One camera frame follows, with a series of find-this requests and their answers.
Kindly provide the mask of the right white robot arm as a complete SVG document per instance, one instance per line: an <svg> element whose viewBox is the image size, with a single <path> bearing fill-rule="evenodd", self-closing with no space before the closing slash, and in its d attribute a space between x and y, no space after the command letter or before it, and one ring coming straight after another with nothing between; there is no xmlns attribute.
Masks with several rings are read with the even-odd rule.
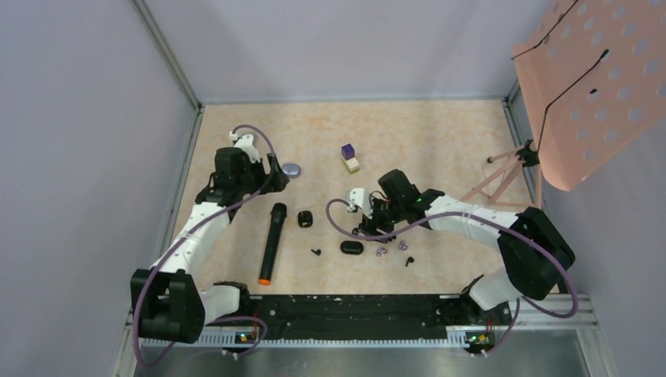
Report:
<svg viewBox="0 0 666 377"><path fill-rule="evenodd" d="M503 267L476 279L460 303L463 318L480 324L498 305L530 298L542 300L575 262L575 254L546 214L526 207L519 212L493 210L457 200L442 191L419 191L405 173L394 169L378 181L381 192L352 188L345 201L362 213L355 229L368 240L388 243L396 224L460 234L497 251Z"/></svg>

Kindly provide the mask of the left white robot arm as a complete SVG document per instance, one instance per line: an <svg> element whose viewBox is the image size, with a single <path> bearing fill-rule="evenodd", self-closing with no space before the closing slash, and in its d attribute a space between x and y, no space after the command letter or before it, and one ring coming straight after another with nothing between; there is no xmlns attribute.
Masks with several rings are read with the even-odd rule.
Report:
<svg viewBox="0 0 666 377"><path fill-rule="evenodd" d="M241 206L256 196L283 191L289 178L275 152L261 158L250 147L220 148L214 165L176 240L150 268L137 269L130 279L136 339L194 343L204 325L219 317L237 325L251 317L242 284L216 283L200 290L195 276Z"/></svg>

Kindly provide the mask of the small black earbud case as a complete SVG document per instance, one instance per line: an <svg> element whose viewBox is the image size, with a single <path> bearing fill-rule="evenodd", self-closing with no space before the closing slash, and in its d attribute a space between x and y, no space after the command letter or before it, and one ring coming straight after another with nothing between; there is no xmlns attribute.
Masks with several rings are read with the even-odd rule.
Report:
<svg viewBox="0 0 666 377"><path fill-rule="evenodd" d="M313 213L310 210L302 210L297 215L297 222L300 228L309 228L313 225Z"/></svg>

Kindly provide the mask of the oval black charging case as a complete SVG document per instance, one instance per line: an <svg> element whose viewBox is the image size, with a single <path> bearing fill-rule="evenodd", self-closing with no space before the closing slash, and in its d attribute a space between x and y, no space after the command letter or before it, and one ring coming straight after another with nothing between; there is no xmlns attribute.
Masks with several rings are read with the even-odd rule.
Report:
<svg viewBox="0 0 666 377"><path fill-rule="evenodd" d="M364 245L358 241L345 240L340 243L340 251L343 254L360 255L364 253Z"/></svg>

